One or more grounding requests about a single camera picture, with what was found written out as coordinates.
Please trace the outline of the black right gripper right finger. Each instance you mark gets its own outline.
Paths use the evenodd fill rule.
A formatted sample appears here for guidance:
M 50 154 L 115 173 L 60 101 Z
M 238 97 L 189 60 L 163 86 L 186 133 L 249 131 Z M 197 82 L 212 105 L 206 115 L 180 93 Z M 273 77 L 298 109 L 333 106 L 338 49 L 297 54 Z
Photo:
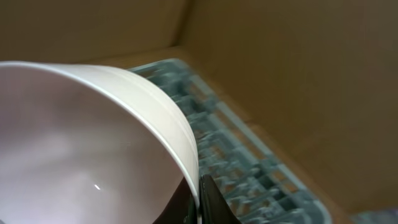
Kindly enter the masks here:
M 208 174 L 200 177 L 200 213 L 203 224 L 241 224 Z

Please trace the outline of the white bowl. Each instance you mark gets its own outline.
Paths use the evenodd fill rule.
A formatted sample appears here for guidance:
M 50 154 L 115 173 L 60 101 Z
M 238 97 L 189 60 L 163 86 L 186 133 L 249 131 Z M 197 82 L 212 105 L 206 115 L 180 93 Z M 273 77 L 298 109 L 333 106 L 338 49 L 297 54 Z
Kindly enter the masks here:
M 198 153 L 182 110 L 133 72 L 1 63 L 1 222 L 154 223 L 182 187 L 197 209 Z

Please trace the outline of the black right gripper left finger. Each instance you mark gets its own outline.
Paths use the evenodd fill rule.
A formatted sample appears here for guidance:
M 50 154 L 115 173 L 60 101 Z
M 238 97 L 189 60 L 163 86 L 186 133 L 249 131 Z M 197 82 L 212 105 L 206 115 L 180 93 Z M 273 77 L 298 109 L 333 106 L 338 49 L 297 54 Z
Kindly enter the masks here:
M 197 208 L 185 179 L 153 224 L 197 224 Z

